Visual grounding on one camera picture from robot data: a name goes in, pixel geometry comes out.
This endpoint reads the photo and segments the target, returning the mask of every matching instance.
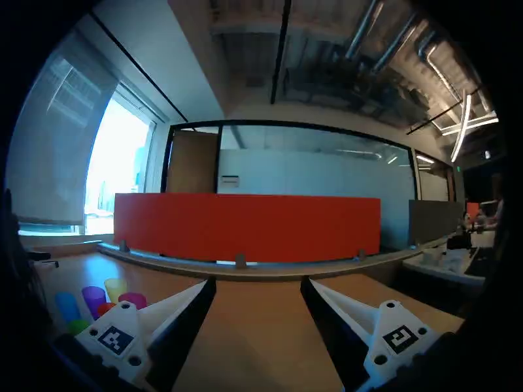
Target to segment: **desk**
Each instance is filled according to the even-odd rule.
[[[99,253],[60,259],[60,268],[40,271],[51,310],[52,293],[103,287],[122,277],[149,302],[199,282],[124,263]],[[401,301],[436,331],[455,331],[462,319],[400,294],[364,275],[319,280],[345,295],[378,306]],[[309,314],[299,282],[218,281],[214,302],[173,391],[340,391],[341,381]],[[80,311],[87,312],[78,302]]]
[[[494,246],[494,239],[496,237],[496,232],[489,230],[484,231],[483,233],[472,233],[470,236],[472,246],[478,248],[491,248]]]
[[[440,252],[443,252],[444,249],[445,247],[443,246],[438,248]],[[449,270],[448,267],[442,266],[443,262],[441,260],[437,261],[438,265],[424,264],[423,254],[403,260],[403,267],[409,270],[420,272],[422,274],[444,279],[448,282],[457,282],[469,287],[481,287],[481,285],[483,285],[483,283],[485,282],[484,277],[465,274],[465,272],[471,265],[473,257],[475,257],[475,253],[473,257],[471,257],[469,251],[465,251],[467,253],[464,255],[461,265],[453,265],[453,267],[455,268],[454,271]]]

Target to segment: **window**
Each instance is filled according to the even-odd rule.
[[[11,139],[6,183],[19,234],[112,233],[114,194],[145,189],[156,126],[149,112],[81,36],[66,37],[36,79]]]
[[[153,122],[109,101],[91,154],[86,181],[86,234],[113,232],[114,195],[143,192]]]
[[[422,153],[416,153],[422,200],[454,201],[452,168]]]

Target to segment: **red panel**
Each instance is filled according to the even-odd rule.
[[[467,213],[470,215],[470,218],[473,220],[476,218],[476,215],[479,211],[479,203],[467,203]]]
[[[196,260],[296,263],[378,253],[380,200],[352,197],[117,194],[114,241]]]

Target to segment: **yellow cup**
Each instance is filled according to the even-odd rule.
[[[125,294],[129,291],[127,289],[127,282],[124,279],[106,279],[105,282],[103,282],[103,284],[105,285],[105,289],[107,290],[109,300],[114,304],[118,303],[118,297],[120,295]]]

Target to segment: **gray partition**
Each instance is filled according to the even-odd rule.
[[[456,231],[464,213],[454,201],[409,201],[409,244],[423,244]]]

